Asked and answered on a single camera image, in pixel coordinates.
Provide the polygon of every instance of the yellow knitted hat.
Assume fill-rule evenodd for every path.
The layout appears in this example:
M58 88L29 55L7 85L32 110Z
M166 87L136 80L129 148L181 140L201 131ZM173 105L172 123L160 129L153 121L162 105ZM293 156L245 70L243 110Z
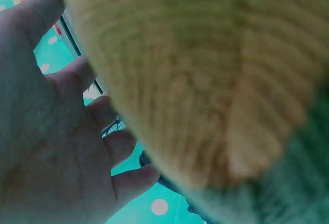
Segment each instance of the yellow knitted hat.
M186 191L258 180L328 76L329 0L66 1L114 106Z

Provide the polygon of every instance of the teal background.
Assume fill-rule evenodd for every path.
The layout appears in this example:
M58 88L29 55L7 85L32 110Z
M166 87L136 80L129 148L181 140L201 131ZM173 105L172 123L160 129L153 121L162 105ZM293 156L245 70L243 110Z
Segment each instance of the teal background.
M0 0L0 11L12 6L11 0ZM74 59L53 29L44 35L34 53L44 74L56 72ZM85 103L91 102L98 95L96 89L91 86L84 94ZM116 167L112 174L139 168L138 158L142 150L142 145L137 144L129 159ZM166 212L163 206L158 206L158 210L165 212L162 215L156 215L151 209L152 203L158 199L162 199L161 203L165 201L168 204ZM189 213L187 207L186 200L182 196L156 184L148 192L127 204L107 224L203 224L204 221L198 215Z

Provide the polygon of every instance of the hand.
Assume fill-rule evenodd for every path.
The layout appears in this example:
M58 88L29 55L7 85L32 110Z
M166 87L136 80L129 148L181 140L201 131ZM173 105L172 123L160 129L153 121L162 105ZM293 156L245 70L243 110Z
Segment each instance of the hand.
M106 95L84 106L86 57L45 76L37 67L33 50L63 11L62 0L27 0L0 13L2 223L102 224L159 177L151 166L111 177L135 140L101 138L117 114Z

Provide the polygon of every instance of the green knitted fabric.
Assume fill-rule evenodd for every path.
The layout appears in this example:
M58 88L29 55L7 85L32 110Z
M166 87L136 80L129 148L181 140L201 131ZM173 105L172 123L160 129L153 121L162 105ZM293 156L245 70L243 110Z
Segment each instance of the green knitted fabric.
M329 223L329 88L319 91L307 123L261 179L186 194L222 223Z

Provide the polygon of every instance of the finger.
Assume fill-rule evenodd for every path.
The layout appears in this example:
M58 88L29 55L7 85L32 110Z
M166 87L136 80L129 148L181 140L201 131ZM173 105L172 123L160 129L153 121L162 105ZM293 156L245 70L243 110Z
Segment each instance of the finger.
M152 165L112 177L113 190L118 206L120 208L125 206L128 202L149 190L159 177L160 173Z
M35 48L43 35L58 21L65 9L63 0L26 0L12 8L17 29Z
M82 92L86 91L96 79L96 75L89 65L86 56L79 56L62 68L59 73L66 75L66 78L63 78L69 81L69 83L66 84L73 85Z
M126 160L134 151L136 139L127 130L118 130L103 138L112 168Z
M113 109L111 101L106 94L92 101L86 108L101 129L110 126L118 117L118 113Z

